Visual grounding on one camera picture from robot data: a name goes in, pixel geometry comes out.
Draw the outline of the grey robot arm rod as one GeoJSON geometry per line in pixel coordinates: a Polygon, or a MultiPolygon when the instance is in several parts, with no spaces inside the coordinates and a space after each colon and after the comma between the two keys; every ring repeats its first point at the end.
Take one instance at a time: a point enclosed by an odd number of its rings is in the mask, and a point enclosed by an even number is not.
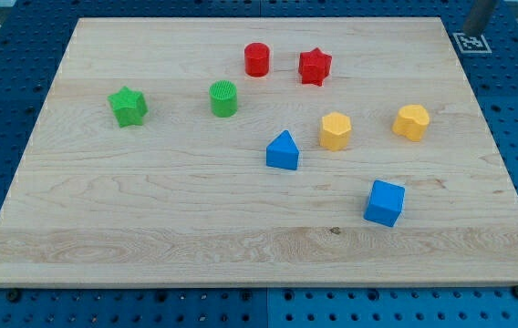
{"type": "Polygon", "coordinates": [[[480,36],[489,24],[497,0],[475,0],[462,25],[462,32],[466,36],[480,36]]]}

